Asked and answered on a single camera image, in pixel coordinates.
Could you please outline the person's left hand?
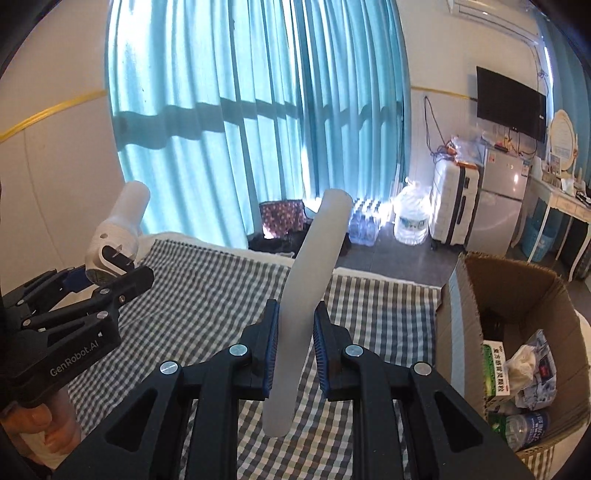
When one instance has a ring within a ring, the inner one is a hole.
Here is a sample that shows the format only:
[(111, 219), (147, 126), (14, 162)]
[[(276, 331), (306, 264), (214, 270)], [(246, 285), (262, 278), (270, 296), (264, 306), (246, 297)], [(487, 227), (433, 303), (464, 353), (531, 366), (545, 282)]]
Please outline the person's left hand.
[(32, 409), (13, 403), (1, 411), (1, 425), (22, 456), (52, 469), (54, 459), (65, 458), (82, 440), (66, 387)]

